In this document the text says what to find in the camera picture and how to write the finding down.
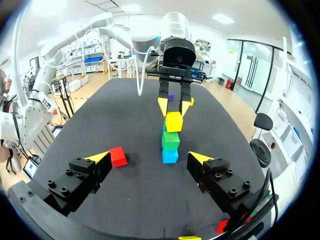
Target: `red fire extinguisher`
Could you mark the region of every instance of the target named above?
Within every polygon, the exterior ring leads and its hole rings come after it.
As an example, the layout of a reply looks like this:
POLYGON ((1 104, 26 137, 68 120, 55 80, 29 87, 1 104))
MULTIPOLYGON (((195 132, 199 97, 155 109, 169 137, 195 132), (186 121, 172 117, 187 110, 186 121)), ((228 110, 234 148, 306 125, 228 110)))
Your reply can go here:
POLYGON ((228 78, 228 80, 226 81, 225 88, 226 88, 226 89, 230 89, 231 84, 232 84, 232 80, 231 80, 230 78, 228 78))

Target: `chair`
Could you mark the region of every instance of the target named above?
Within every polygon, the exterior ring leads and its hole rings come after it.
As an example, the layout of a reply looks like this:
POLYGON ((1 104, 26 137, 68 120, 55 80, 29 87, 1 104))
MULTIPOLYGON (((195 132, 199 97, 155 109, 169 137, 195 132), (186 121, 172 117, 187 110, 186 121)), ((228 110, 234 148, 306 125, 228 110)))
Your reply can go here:
MULTIPOLYGON (((253 125, 261 129, 261 132, 260 132, 260 135, 261 135, 262 130, 270 131, 273 128, 274 123, 268 115, 264 113, 259 113, 255 117, 253 125)), ((252 139, 249 145, 253 153, 255 154, 260 166, 262 168, 268 167, 269 164, 271 163, 271 154, 268 147, 261 140, 256 138, 252 139)))

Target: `wooden floor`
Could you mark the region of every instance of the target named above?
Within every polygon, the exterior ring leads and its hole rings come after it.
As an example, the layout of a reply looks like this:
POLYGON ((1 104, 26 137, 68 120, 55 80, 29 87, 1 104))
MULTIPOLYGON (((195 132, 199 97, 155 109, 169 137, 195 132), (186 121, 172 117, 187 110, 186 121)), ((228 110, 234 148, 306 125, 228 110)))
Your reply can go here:
MULTIPOLYGON (((81 106, 99 89, 108 81, 108 74, 103 75, 102 72, 99 73, 89 73, 88 74, 89 83, 81 87, 76 92, 71 92, 71 100, 74 106, 75 111, 77 111, 81 106)), ((157 81, 157 77, 148 77, 157 81)), ((232 91, 226 89, 224 86, 219 85, 216 81, 211 83, 203 82, 202 83, 208 91, 220 102, 220 104, 225 108, 225 110, 232 117, 234 122, 237 124, 246 140, 249 142, 255 127, 253 126, 256 114, 255 112, 236 94, 232 91)), ((62 104, 60 97, 56 96, 57 103, 60 109, 65 112, 65 108, 62 104)), ((53 125, 64 124, 64 119, 60 115, 56 115, 52 119, 53 125)), ((21 165, 24 166, 26 160, 21 159, 21 165)), ((2 187, 5 191, 8 191, 10 186, 14 185, 19 181, 27 182, 28 179, 24 175, 23 171, 14 175, 13 173, 8 173, 6 170, 6 163, 0 163, 0 176, 2 179, 2 187)))

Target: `yellow block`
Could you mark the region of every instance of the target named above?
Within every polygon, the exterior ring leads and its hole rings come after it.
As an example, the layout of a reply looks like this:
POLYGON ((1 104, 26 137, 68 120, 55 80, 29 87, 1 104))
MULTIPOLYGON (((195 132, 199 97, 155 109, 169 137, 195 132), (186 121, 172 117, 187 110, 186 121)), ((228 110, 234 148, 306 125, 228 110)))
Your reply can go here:
POLYGON ((184 115, 186 114, 189 106, 190 106, 189 101, 182 101, 182 117, 184 117, 184 115))
POLYGON ((195 99, 193 97, 191 97, 191 102, 190 102, 190 106, 193 106, 195 103, 195 99))
POLYGON ((161 109, 162 115, 165 117, 167 115, 168 99, 158 97, 158 104, 161 109))
POLYGON ((91 161, 95 161, 95 163, 97 164, 107 154, 110 154, 110 152, 109 151, 105 151, 105 152, 99 153, 97 155, 88 156, 85 159, 90 159, 91 161))
POLYGON ((180 236, 179 240, 201 240, 198 236, 180 236))
POLYGON ((198 162, 201 163, 202 165, 204 164, 205 161, 208 161, 209 159, 215 160, 215 158, 205 156, 205 155, 193 152, 193 151, 190 151, 189 154, 192 154, 198 160, 198 162))
POLYGON ((165 117, 165 127, 168 133, 181 132, 183 118, 179 111, 168 112, 165 117))

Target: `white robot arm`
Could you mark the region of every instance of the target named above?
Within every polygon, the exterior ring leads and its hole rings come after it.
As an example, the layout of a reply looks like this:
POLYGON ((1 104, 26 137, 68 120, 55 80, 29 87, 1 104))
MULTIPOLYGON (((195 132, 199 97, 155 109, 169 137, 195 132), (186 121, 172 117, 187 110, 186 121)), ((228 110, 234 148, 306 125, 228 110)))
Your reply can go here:
MULTIPOLYGON (((48 94, 50 83, 63 58, 61 48, 84 37, 88 32, 95 30, 103 37, 114 38, 136 55, 135 60, 144 61, 144 65, 146 65, 146 62, 152 62, 158 58, 157 56, 146 54, 150 49, 157 50, 159 49, 159 46, 163 46, 163 44, 170 39, 186 39, 190 37, 186 17, 177 12, 168 13, 166 15, 167 17, 164 17, 167 21, 168 15, 169 17, 176 16, 177 18, 173 19, 174 22, 170 22, 169 19, 168 26, 163 31, 164 35, 162 35, 161 38, 157 34, 147 34, 145 36, 135 35, 134 33, 130 34, 130 32, 127 31, 128 27, 114 24, 112 14, 108 12, 89 19, 87 22, 81 24, 79 29, 74 33, 61 37, 54 43, 46 44, 41 49, 41 55, 44 58, 44 66, 40 69, 35 79, 28 100, 26 100, 26 96, 22 90, 20 79, 13 74, 19 106, 16 119, 13 119, 13 115, 10 113, 0 112, 0 139, 12 141, 17 145, 20 145, 24 150, 34 149, 42 158, 54 140, 54 136, 48 127, 48 122, 52 119, 53 113, 56 113, 57 111, 48 108, 48 99, 46 99, 45 96, 48 94)), ((14 48, 12 53, 14 73, 19 69, 17 61, 17 42, 19 41, 21 21, 22 16, 19 16, 12 39, 11 48, 14 48)))

